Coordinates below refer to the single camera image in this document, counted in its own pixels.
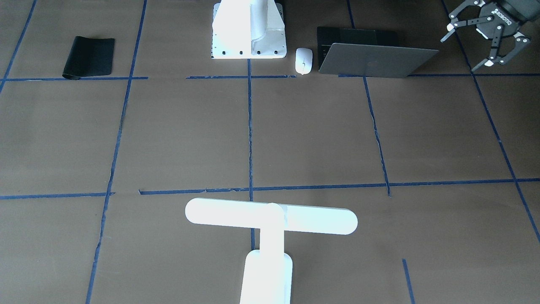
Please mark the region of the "grey laptop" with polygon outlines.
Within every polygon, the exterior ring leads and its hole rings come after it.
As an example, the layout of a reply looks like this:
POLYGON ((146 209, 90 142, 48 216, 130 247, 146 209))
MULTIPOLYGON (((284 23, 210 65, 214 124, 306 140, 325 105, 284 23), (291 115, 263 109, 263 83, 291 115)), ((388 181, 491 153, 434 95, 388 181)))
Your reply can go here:
POLYGON ((319 26, 316 34, 321 74, 401 79, 439 52, 400 46, 393 31, 319 26))

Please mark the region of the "black mouse pad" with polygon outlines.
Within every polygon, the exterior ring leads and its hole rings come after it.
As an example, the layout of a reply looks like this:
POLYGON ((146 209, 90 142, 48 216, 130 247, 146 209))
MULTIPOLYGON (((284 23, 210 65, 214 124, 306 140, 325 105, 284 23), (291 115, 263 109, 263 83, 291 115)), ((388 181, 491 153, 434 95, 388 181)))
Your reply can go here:
POLYGON ((107 76, 112 73, 114 38, 89 38, 76 36, 62 77, 79 80, 83 77, 107 76))

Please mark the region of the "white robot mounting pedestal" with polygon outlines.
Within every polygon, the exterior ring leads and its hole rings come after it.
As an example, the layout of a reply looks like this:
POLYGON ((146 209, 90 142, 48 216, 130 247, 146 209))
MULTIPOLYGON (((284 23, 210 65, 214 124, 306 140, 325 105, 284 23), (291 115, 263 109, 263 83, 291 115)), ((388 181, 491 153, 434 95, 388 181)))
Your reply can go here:
POLYGON ((222 0, 214 4, 212 59, 274 59, 286 54, 281 0, 222 0))

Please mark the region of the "white computer mouse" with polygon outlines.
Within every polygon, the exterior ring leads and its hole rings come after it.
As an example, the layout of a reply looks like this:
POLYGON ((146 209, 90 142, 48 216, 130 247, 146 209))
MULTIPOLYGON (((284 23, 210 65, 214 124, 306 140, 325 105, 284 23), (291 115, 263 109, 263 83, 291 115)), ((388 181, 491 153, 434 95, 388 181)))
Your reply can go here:
POLYGON ((300 75, 309 74, 313 66, 313 51, 309 48, 297 48, 295 53, 295 71, 300 75))

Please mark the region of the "white desk lamp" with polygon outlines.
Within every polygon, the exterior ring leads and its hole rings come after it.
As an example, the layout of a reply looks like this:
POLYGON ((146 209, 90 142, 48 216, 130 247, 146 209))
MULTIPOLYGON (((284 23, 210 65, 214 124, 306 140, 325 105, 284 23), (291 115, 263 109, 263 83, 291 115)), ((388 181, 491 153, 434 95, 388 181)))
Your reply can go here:
POLYGON ((285 253, 285 232, 349 235, 358 219, 343 208, 194 198, 185 208, 194 224, 259 229, 259 248, 245 259, 241 304, 289 304, 293 261, 285 253))

